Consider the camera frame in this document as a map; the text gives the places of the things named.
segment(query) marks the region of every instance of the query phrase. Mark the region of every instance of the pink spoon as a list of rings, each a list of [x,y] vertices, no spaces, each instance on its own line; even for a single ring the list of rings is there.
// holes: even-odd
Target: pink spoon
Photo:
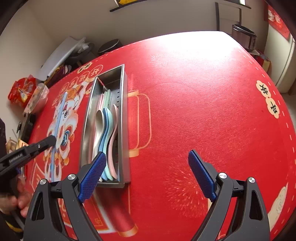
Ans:
[[[109,170],[110,170],[110,174],[112,175],[112,177],[117,179],[117,174],[116,174],[116,171],[115,171],[115,168],[114,168],[113,157],[112,157],[113,143],[114,143],[114,140],[115,140],[115,138],[117,136],[117,132],[118,132],[118,108],[116,107],[116,105],[112,106],[111,113],[112,113],[113,120],[114,120],[114,130],[113,130],[113,133],[111,135],[109,146],[108,146],[108,158],[107,158],[107,160],[108,160],[108,167],[109,167]]]

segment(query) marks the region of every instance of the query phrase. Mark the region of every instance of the red tablecloth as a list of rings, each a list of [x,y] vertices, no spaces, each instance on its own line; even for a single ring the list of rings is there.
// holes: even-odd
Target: red tablecloth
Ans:
[[[78,171],[94,77],[120,64],[125,64],[128,76],[131,184],[123,190],[97,190],[85,202],[96,229],[106,233],[103,239],[192,238],[209,204],[188,166],[191,149],[231,178],[256,179],[274,238],[296,203],[293,124],[272,80],[222,32],[188,32],[136,42],[92,60],[54,85],[31,142],[52,132],[58,103],[67,90],[68,114],[59,127],[56,178]],[[29,164],[27,186],[32,192],[41,178],[49,178],[49,162],[45,152]],[[223,227],[219,237],[226,231]]]

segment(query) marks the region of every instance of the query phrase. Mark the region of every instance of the spoon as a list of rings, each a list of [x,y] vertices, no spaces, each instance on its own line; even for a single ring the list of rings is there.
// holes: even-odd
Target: spoon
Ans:
[[[102,95],[103,95],[103,99],[102,99],[102,101],[100,103],[100,107],[99,107],[100,110],[103,110],[104,102],[105,102],[105,99],[106,99],[106,96],[107,96],[107,92],[104,92]]]
[[[100,100],[99,100],[99,104],[98,104],[98,108],[97,110],[101,110],[101,105],[102,105],[102,102],[103,102],[103,97],[104,97],[104,94],[102,93],[101,96],[100,96]]]
[[[117,136],[117,132],[118,132],[118,108],[116,105],[112,105],[112,116],[113,116],[113,120],[114,120],[114,131],[112,133],[112,136],[110,138],[110,142],[109,142],[109,146],[108,146],[108,166],[109,166],[109,170],[110,173],[112,175],[112,177],[114,177],[115,179],[117,179],[117,174],[114,168],[114,163],[113,163],[113,157],[112,157],[112,150],[113,150],[113,143],[114,140]]]
[[[107,156],[107,145],[108,145],[109,139],[111,137],[111,134],[112,134],[112,132],[114,130],[114,123],[113,123],[112,113],[109,111],[109,109],[104,108],[103,111],[104,110],[106,111],[106,114],[107,114],[106,119],[107,119],[107,122],[108,122],[108,130],[107,130],[107,135],[106,135],[106,139],[105,139],[105,143],[104,143],[104,147],[103,147],[103,152]],[[110,174],[110,170],[109,170],[109,167],[108,167],[107,163],[106,163],[104,173],[106,174],[108,179],[113,180],[113,177]]]
[[[102,116],[103,116],[103,119],[104,119],[104,130],[103,130],[103,133],[102,133],[102,138],[99,142],[99,148],[98,148],[98,152],[99,151],[103,151],[103,148],[104,148],[104,143],[105,143],[105,140],[106,140],[106,136],[107,136],[107,132],[108,132],[108,128],[109,128],[109,122],[107,121],[107,114],[106,114],[106,111],[105,109],[103,108],[102,110]],[[105,172],[102,173],[102,176],[101,178],[103,178],[104,180],[108,180]]]
[[[103,112],[101,110],[98,110],[96,113],[95,127],[96,127],[96,136],[94,139],[92,160],[98,154],[99,144],[100,144],[100,141],[101,141],[101,139],[103,137],[103,133],[104,133],[105,120],[104,120]]]
[[[112,133],[114,127],[113,127],[112,114],[107,108],[103,108],[103,116],[104,116],[106,128],[104,129],[104,135],[103,135],[103,138],[102,138],[102,140],[100,142],[100,145],[99,145],[99,151],[102,151],[106,155],[107,154],[108,141],[110,139],[110,136],[111,136],[111,133]],[[104,170],[104,172],[102,174],[102,178],[104,180],[108,180],[108,179],[113,180],[113,177],[110,174],[107,163],[106,163],[105,170]]]

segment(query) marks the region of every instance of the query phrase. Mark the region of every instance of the snack bag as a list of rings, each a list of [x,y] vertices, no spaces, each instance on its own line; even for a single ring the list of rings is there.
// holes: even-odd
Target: snack bag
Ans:
[[[28,78],[22,78],[15,81],[8,95],[8,99],[15,104],[25,108],[36,89],[36,79],[29,75]]]

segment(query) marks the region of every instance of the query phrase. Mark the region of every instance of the stainless steel tray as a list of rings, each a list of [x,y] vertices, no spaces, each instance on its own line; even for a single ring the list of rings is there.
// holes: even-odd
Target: stainless steel tray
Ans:
[[[124,64],[108,70],[98,78],[103,82],[107,89],[112,92],[111,105],[118,107],[118,138],[114,141],[113,161],[117,170],[118,179],[114,181],[99,182],[97,187],[123,188],[125,183],[130,182],[130,164],[128,156],[128,115],[127,115],[127,75],[124,72]],[[103,93],[103,85],[100,81],[94,82],[89,103],[86,111],[83,133],[81,139],[80,167],[91,162],[95,118],[98,101]]]

